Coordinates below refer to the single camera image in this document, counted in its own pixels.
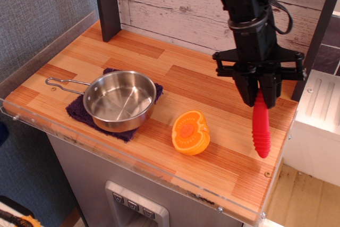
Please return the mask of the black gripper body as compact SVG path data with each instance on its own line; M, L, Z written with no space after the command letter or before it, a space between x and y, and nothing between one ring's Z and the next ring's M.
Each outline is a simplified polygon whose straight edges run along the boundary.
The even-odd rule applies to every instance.
M282 80L305 80L304 54L282 48L277 43L277 34L283 33L275 26L273 9L265 8L259 17L248 21L228 20L236 48L216 52L220 77L263 77L273 73Z

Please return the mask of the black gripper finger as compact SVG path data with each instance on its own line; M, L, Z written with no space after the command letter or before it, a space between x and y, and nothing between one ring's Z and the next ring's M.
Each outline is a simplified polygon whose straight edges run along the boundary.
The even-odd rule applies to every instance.
M281 96L282 78L279 74L264 74L259 81L264 101L268 109L271 109Z
M240 73L234 73L233 79L244 103L253 107L258 92L258 80Z

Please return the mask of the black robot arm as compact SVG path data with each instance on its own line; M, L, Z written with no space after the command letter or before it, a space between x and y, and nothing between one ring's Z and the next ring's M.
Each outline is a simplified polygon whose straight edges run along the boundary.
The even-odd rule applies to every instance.
M281 47L278 34L292 30L289 17L286 31L275 26L273 7L283 11L284 6L274 0L221 0L229 13L228 26L232 30L235 49L216 52L220 77L232 77L244 101L250 107L261 93L268 108L276 105L281 95L283 80L304 80L307 77L303 60L305 55Z

